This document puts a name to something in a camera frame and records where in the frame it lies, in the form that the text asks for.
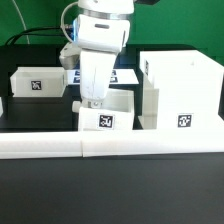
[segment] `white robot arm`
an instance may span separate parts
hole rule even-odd
[[[72,43],[63,49],[60,59],[68,69],[80,53],[81,97],[92,108],[100,108],[116,57],[129,37],[133,0],[79,0],[78,6],[77,39],[68,38]]]

